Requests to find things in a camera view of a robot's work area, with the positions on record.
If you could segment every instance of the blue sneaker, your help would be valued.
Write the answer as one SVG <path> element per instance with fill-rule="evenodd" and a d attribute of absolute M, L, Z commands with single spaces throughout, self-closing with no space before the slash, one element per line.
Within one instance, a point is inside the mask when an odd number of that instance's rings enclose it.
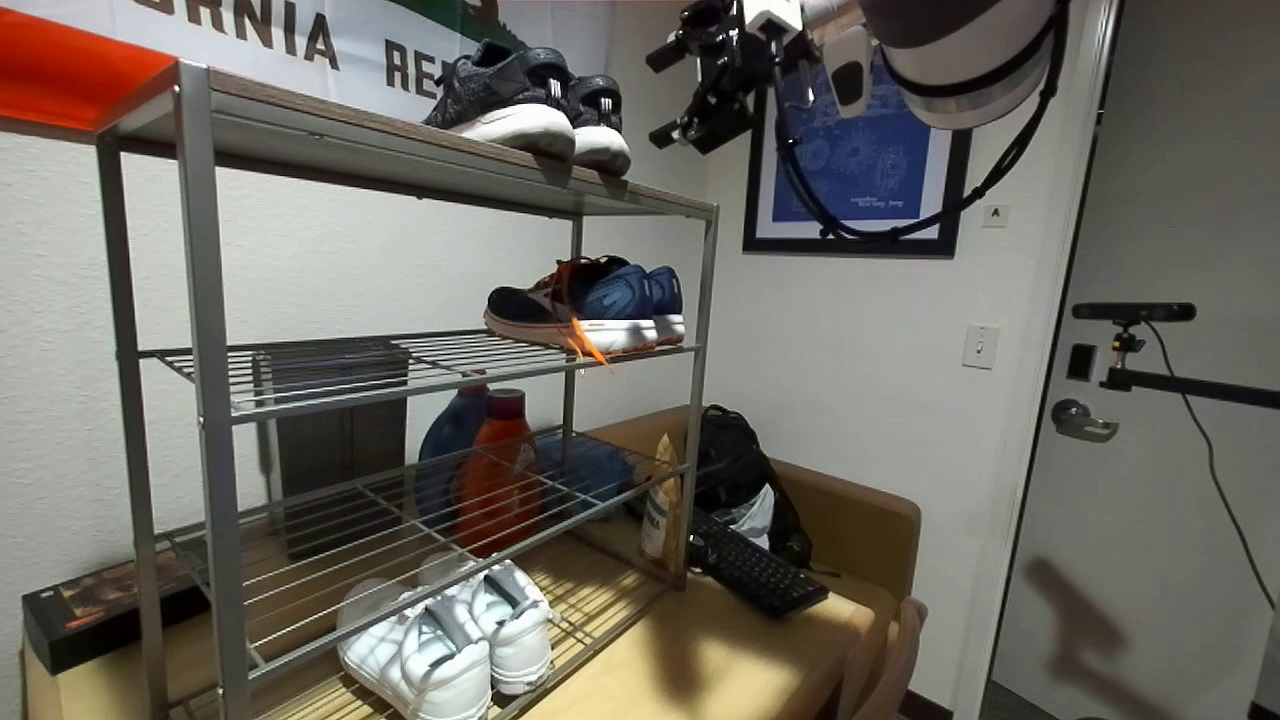
<path fill-rule="evenodd" d="M 560 294 L 581 333 L 605 351 L 643 351 L 684 338 L 684 290 L 670 269 L 620 257 L 560 262 L 545 289 Z"/>
<path fill-rule="evenodd" d="M 486 290 L 484 322 L 519 342 L 606 357 L 650 351 L 684 338 L 684 294 L 670 269 L 620 257 L 564 261 L 536 289 Z"/>

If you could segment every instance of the door handle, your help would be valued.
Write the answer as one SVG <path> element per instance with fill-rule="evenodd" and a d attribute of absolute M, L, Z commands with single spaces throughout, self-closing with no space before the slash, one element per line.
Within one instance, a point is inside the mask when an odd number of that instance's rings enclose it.
<path fill-rule="evenodd" d="M 1090 406 L 1081 399 L 1055 399 L 1050 428 L 1085 443 L 1104 443 L 1120 433 L 1120 422 L 1097 418 Z"/>

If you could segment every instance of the framed poster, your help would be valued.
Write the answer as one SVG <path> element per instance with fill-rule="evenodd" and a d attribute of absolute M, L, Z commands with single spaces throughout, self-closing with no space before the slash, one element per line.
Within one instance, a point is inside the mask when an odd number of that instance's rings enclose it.
<path fill-rule="evenodd" d="M 812 192 L 842 224 L 886 232 L 962 197 L 968 133 L 921 124 L 878 60 L 871 60 L 871 84 L 857 114 L 841 114 L 824 75 L 783 75 L 780 100 Z M 777 94 L 761 91 L 755 108 L 743 224 L 747 250 L 957 257 L 957 214 L 898 239 L 842 239 L 824 232 L 798 204 L 777 151 Z"/>

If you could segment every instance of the shoe sole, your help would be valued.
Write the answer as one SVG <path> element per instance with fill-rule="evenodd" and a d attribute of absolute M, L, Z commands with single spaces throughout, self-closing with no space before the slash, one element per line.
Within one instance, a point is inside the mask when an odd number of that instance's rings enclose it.
<path fill-rule="evenodd" d="M 493 334 L 516 338 L 516 342 L 545 342 L 545 346 L 570 351 L 566 322 L 519 322 L 519 319 L 505 319 L 505 314 L 484 310 L 484 326 Z M 684 314 L 581 319 L 581 326 L 605 357 L 646 351 L 646 346 L 663 346 L 663 342 L 681 342 L 684 338 Z"/>
<path fill-rule="evenodd" d="M 493 334 L 516 338 L 516 342 L 545 342 L 545 346 L 570 351 L 570 338 L 566 338 L 564 322 L 519 322 L 519 319 L 505 319 L 505 314 L 484 310 L 484 326 Z"/>
<path fill-rule="evenodd" d="M 643 351 L 684 338 L 684 314 L 650 314 L 650 319 L 581 319 L 585 334 L 599 351 Z"/>
<path fill-rule="evenodd" d="M 633 148 L 622 133 L 606 124 L 570 129 L 570 160 L 605 177 L 628 177 Z"/>
<path fill-rule="evenodd" d="M 570 124 L 547 104 L 510 104 L 455 129 L 466 139 L 509 142 L 541 155 L 570 155 Z"/>

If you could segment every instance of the shoelace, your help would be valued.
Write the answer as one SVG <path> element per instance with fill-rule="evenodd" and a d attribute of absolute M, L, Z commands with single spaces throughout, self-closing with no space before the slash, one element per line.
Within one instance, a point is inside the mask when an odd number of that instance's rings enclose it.
<path fill-rule="evenodd" d="M 585 333 L 585 322 L 570 310 L 570 294 L 566 294 L 570 271 L 574 271 L 574 261 L 556 261 L 556 269 L 545 279 L 536 279 L 531 289 L 545 289 L 547 301 L 566 314 L 570 351 L 588 357 L 590 365 L 605 368 L 606 357 L 597 346 L 597 338 Z"/>

